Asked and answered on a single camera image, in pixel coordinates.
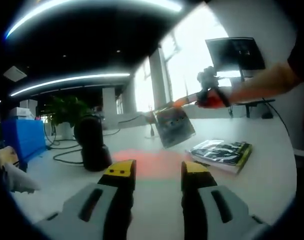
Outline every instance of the sleeve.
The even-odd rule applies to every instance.
[[[304,32],[299,31],[292,52],[287,59],[294,73],[304,81]]]

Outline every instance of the green plant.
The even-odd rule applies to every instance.
[[[52,115],[51,121],[54,125],[68,122],[72,128],[83,115],[90,113],[90,108],[75,96],[64,98],[54,96],[46,105],[45,113]]]

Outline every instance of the potted plant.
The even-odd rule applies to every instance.
[[[72,128],[83,115],[89,112],[90,108],[87,104],[75,96],[64,98],[54,96],[45,109],[45,113],[51,115],[52,124],[59,126],[62,138],[65,140],[73,139]]]

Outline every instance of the table surface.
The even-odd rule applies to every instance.
[[[184,239],[180,166],[186,159],[186,150],[208,139],[253,144],[253,152],[239,175],[209,168],[218,185],[227,186],[247,203],[250,214],[273,224],[293,200],[295,159],[287,132],[278,118],[191,121],[196,135],[169,149],[163,148],[159,137],[150,138],[149,125],[122,129],[116,135],[104,137],[114,161],[137,160],[133,220],[128,239]],[[28,173],[45,188],[60,189],[60,196],[56,197],[65,200],[86,184],[96,183],[102,172],[88,172],[51,159],[61,152],[65,150],[48,151],[32,160]],[[79,152],[62,158],[81,160]]]

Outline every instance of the blue cabinet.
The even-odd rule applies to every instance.
[[[41,120],[9,119],[2,122],[2,131],[5,145],[15,149],[22,163],[46,150]]]

